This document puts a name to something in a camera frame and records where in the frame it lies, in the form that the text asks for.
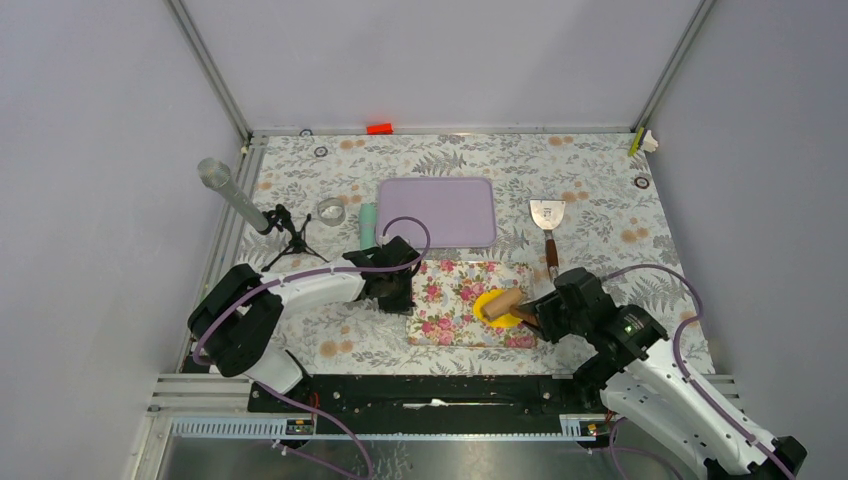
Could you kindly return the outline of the floral rectangular tray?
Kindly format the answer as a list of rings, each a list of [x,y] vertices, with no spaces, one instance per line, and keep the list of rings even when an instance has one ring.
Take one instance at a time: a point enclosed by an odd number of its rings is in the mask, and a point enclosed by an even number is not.
[[[417,346],[532,349],[536,337],[510,315],[491,323],[482,306],[515,287],[533,295],[533,268],[524,263],[428,260],[412,279],[407,339]]]

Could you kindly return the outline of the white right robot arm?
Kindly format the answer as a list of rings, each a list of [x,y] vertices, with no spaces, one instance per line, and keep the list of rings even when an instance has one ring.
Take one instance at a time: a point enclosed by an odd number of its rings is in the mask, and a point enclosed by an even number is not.
[[[807,457],[734,406],[684,359],[682,332],[668,333],[645,309],[618,305],[605,278],[584,268],[560,274],[547,295],[510,307],[539,339],[581,337],[596,353],[567,393],[583,410],[623,416],[701,479],[793,479]]]

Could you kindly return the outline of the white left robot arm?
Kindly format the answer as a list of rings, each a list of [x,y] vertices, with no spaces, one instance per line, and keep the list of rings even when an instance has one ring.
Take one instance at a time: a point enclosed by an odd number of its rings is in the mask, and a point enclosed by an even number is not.
[[[413,308],[411,283],[423,255],[399,236],[387,244],[347,252],[312,269],[263,275],[248,264],[232,267],[187,320],[197,342],[195,363],[227,378],[245,376],[272,390],[288,411],[309,401],[305,369],[273,344],[278,323],[331,304],[374,299],[380,310]]]

